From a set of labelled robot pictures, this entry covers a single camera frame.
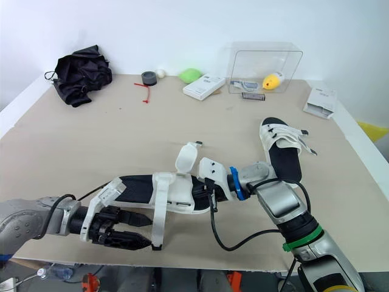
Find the water bottle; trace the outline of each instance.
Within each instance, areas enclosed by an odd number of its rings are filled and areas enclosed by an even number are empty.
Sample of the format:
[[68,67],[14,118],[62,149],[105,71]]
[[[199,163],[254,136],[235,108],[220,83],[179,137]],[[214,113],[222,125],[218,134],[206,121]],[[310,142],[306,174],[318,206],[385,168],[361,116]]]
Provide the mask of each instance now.
[[73,276],[73,270],[67,266],[49,265],[40,268],[36,274],[42,280],[59,279],[62,281],[68,281]]

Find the white slipper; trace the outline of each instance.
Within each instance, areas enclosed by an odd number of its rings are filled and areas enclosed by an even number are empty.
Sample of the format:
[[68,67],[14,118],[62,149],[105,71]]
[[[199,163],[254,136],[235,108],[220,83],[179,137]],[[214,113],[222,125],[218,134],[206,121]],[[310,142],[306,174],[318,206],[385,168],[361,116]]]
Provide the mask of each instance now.
[[317,153],[302,140],[308,131],[298,130],[288,126],[276,117],[267,117],[260,125],[260,138],[266,155],[279,178],[301,181],[301,167],[298,156],[301,148],[310,154]]

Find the green ring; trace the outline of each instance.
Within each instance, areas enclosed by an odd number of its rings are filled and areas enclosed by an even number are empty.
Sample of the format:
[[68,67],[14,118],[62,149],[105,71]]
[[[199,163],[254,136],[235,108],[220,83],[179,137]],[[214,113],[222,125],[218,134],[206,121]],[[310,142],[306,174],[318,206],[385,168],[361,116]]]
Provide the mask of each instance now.
[[310,242],[311,240],[315,239],[316,237],[318,237],[320,235],[320,233],[322,233],[323,231],[323,228],[318,225],[316,227],[315,230],[313,230],[310,234],[308,234],[307,236],[299,239],[299,240],[296,240],[295,242],[290,242],[290,243],[284,243],[282,245],[282,248],[284,249],[284,251],[291,251],[292,249],[298,247],[298,246],[301,246],[301,245],[305,245],[307,244],[308,242]]

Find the green sponge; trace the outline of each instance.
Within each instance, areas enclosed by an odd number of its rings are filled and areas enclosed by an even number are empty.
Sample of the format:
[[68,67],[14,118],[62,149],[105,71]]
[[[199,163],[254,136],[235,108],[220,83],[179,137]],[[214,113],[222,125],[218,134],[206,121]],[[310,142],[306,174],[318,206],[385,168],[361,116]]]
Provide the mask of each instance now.
[[193,81],[197,80],[200,77],[201,77],[201,72],[193,68],[186,69],[184,72],[178,75],[178,78],[180,78],[186,84],[192,83]]

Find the yellow duck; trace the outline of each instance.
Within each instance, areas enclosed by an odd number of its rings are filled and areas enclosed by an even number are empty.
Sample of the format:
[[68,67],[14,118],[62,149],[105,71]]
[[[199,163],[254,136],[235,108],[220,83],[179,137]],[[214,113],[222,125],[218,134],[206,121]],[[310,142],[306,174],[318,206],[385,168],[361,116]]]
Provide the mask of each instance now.
[[262,82],[262,88],[272,90],[279,87],[283,81],[284,74],[282,74],[281,72],[272,73],[265,77]]

